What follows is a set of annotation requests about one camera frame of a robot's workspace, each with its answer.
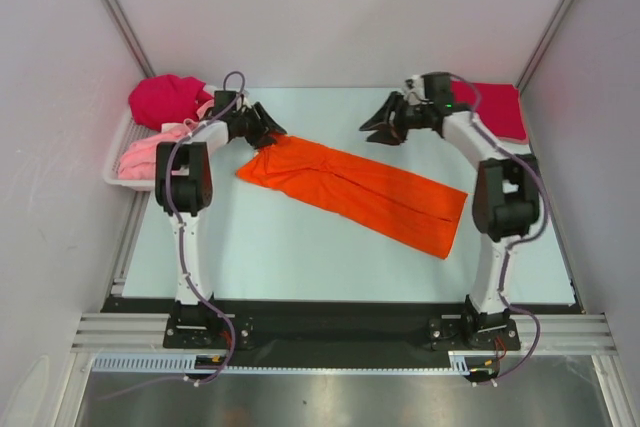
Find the orange t shirt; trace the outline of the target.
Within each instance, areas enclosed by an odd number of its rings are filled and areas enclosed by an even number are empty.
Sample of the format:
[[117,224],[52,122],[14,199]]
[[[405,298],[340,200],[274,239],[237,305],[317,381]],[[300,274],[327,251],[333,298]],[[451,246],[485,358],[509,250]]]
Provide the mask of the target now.
[[467,200],[434,180],[289,135],[261,148],[236,176],[439,259],[452,250]]

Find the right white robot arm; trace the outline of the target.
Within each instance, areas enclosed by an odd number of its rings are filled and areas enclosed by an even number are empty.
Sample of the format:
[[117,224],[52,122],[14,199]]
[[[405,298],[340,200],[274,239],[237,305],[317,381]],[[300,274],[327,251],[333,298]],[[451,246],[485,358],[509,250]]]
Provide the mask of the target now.
[[450,72],[412,76],[360,129],[369,142],[390,146],[404,142],[412,130],[430,129],[474,167],[472,219],[481,235],[481,250],[455,336],[473,348],[484,348],[514,331],[509,321],[516,309],[507,294],[510,260],[517,246],[540,237],[531,229],[546,227],[549,215],[536,157],[508,151],[480,119],[478,87],[471,88],[473,101],[464,102],[456,97],[456,84],[469,83]]

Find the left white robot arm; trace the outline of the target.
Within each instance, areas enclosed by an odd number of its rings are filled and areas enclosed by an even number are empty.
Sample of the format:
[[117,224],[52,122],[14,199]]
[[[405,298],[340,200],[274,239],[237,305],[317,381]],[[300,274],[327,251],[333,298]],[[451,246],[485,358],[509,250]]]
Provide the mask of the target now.
[[258,150],[276,143],[282,128],[259,102],[245,93],[217,90],[193,127],[176,141],[156,146],[155,199],[168,216],[177,258],[177,288],[165,343],[181,337],[207,347],[230,328],[214,305],[213,281],[206,267],[205,211],[214,197],[210,158],[242,138]]

